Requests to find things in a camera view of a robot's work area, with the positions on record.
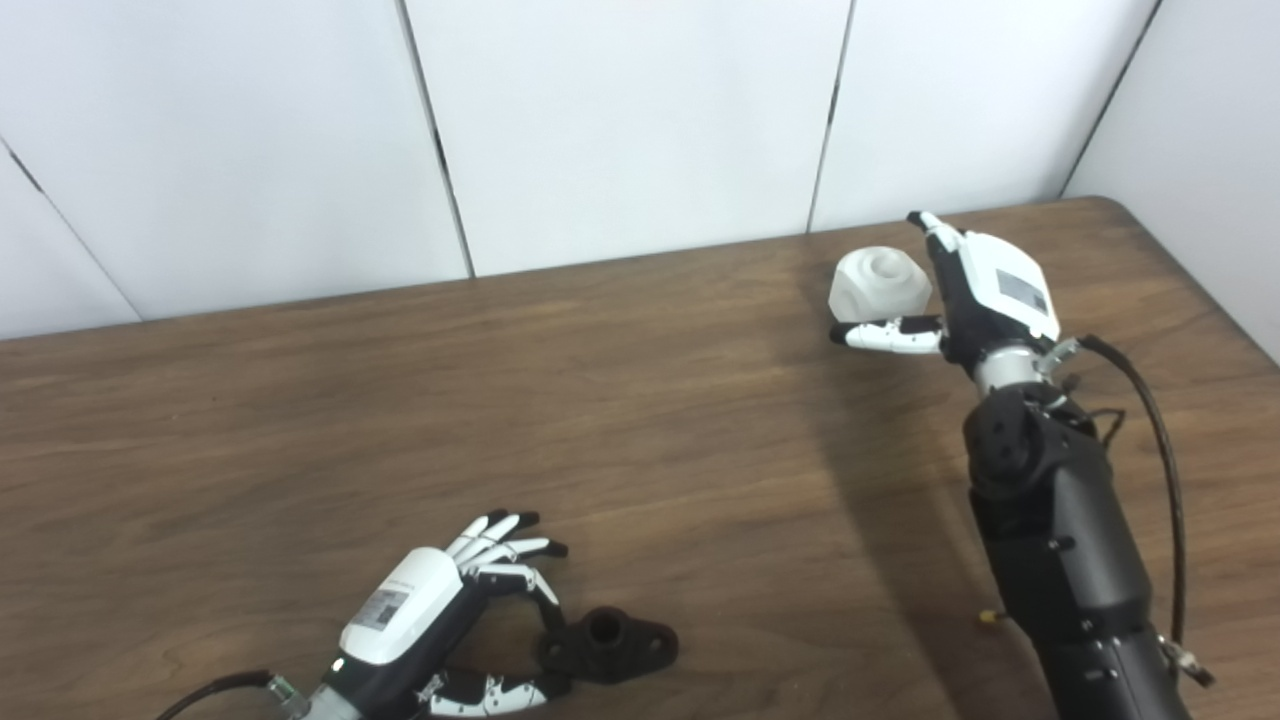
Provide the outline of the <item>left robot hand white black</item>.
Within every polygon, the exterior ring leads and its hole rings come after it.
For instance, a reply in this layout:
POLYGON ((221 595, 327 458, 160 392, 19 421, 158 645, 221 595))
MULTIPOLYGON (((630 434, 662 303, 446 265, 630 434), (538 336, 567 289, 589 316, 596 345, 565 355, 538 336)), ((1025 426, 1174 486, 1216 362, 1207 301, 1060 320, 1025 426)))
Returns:
POLYGON ((410 551, 346 624, 308 717, 498 717, 567 696, 572 682, 562 673, 511 675, 449 664, 499 597, 522 594, 538 606, 545 629, 564 625, 556 592, 531 560, 562 559, 568 550, 547 537, 522 537, 539 519, 497 509, 444 548, 410 551))

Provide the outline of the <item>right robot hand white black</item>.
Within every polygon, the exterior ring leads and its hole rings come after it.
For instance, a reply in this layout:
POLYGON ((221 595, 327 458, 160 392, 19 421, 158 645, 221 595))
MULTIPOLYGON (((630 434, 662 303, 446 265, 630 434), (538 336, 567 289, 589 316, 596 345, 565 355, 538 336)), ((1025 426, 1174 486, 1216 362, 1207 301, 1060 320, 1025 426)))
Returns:
POLYGON ((960 229, 929 211, 910 211, 906 220, 924 234, 943 311, 836 322, 829 329, 835 345, 938 354, 966 373, 1005 348, 1025 348, 1036 357, 1050 352, 1061 328, 1036 259, 1006 240, 960 229))

